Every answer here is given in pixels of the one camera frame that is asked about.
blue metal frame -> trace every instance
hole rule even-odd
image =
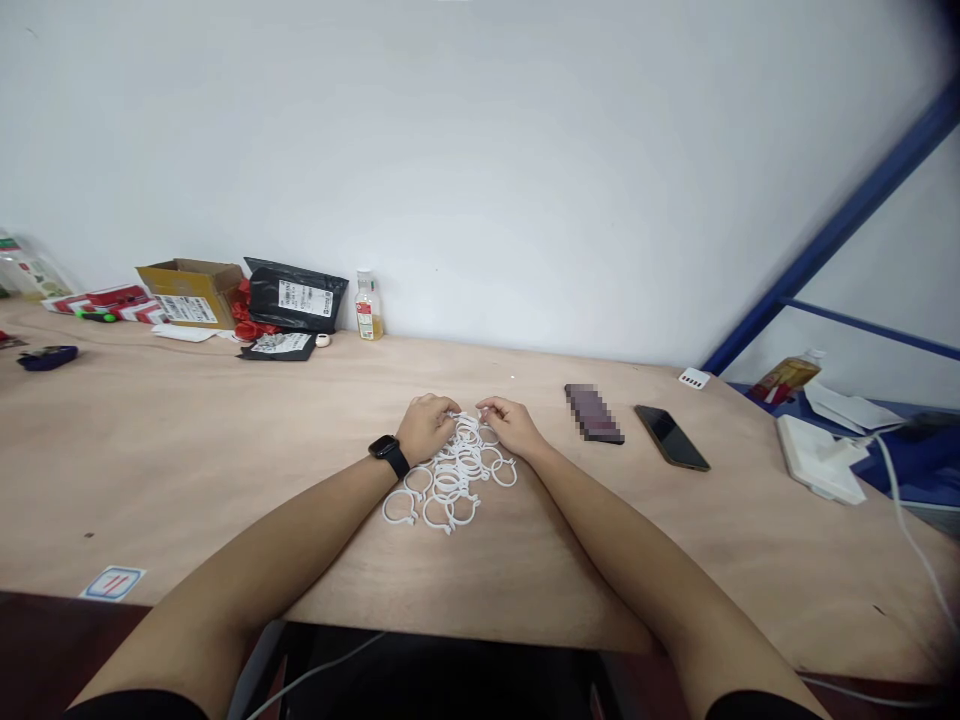
[[[843,313],[838,313],[833,310],[827,310],[819,305],[811,305],[810,303],[805,303],[802,300],[797,300],[796,298],[780,298],[780,302],[789,307],[796,308],[797,310],[803,310],[804,312],[825,317],[827,320],[833,320],[835,322],[843,323],[844,325],[849,325],[850,327],[866,330],[867,332],[873,333],[874,335],[879,335],[880,337],[896,340],[904,345],[911,345],[912,347],[920,348],[921,350],[926,350],[927,352],[943,355],[951,360],[960,360],[960,348],[950,347],[949,345],[938,343],[935,340],[927,340],[926,338],[900,332],[899,330],[894,330],[893,328],[867,322],[866,320],[861,320],[860,318],[844,315]]]
[[[714,351],[702,369],[714,375],[719,375],[726,370],[786,305],[907,343],[922,350],[930,350],[945,357],[960,360],[955,348],[794,300],[797,293],[958,124],[960,124],[960,75],[953,78],[946,90],[907,131],[890,154],[877,165],[837,214],[814,236],[790,267]]]

wooden table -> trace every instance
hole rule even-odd
[[[345,332],[309,362],[245,362],[237,345],[158,339],[0,301],[0,328],[80,357],[27,373],[0,351],[0,588],[77,596],[107,565],[144,568],[155,604],[271,508],[393,432],[410,398],[524,402],[545,437],[679,543],[798,669],[931,681],[949,636],[893,506],[854,508],[789,478],[772,419],[724,383],[676,369]],[[595,383],[626,435],[584,442],[565,383]],[[670,410],[713,470],[667,465],[632,411]],[[380,508],[289,612],[316,623],[645,651],[644,626],[599,578],[529,467],[480,487],[447,537]],[[908,515],[939,576],[956,546]],[[643,566],[644,550],[636,562]]]

black plastic bag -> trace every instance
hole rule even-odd
[[[269,260],[244,260],[251,272],[251,320],[327,335],[337,331],[348,280]]]
[[[306,360],[317,346],[312,333],[264,335],[250,347],[240,348],[242,360]]]

pile of white rings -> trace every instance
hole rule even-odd
[[[481,436],[481,431],[493,433],[493,429],[484,423],[480,424],[477,418],[460,413],[456,415],[450,413],[451,417],[457,419],[457,429],[453,437],[447,441],[440,452],[433,456],[433,460],[420,463],[411,469],[403,478],[403,487],[394,490],[387,495],[383,501],[383,519],[393,525],[413,525],[419,518],[432,528],[443,530],[447,535],[457,529],[458,525],[467,525],[477,514],[477,507],[480,505],[480,498],[470,493],[470,483],[493,478],[493,481],[503,487],[512,487],[517,482],[516,460],[505,460],[500,450],[496,447],[499,440],[486,442]],[[484,452],[496,455],[490,465],[484,465],[481,457]],[[497,476],[497,471],[506,465],[513,471],[513,479],[504,482]],[[423,490],[414,490],[410,487],[410,480],[417,474],[425,474],[428,478],[426,487]],[[410,514],[401,518],[392,518],[387,514],[387,503],[390,498],[396,495],[406,495],[410,498]],[[454,514],[454,504],[457,500],[466,498],[473,506],[470,510],[470,516],[467,518],[458,518]],[[435,523],[427,517],[427,506],[430,503],[437,503],[443,507],[447,516],[447,522]],[[417,504],[420,504],[420,513],[417,513]]]

power strip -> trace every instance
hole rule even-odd
[[[777,418],[777,432],[787,470],[797,482],[827,500],[859,505],[867,496],[850,472],[850,465],[869,453],[848,439],[834,440],[826,430],[790,415]]]

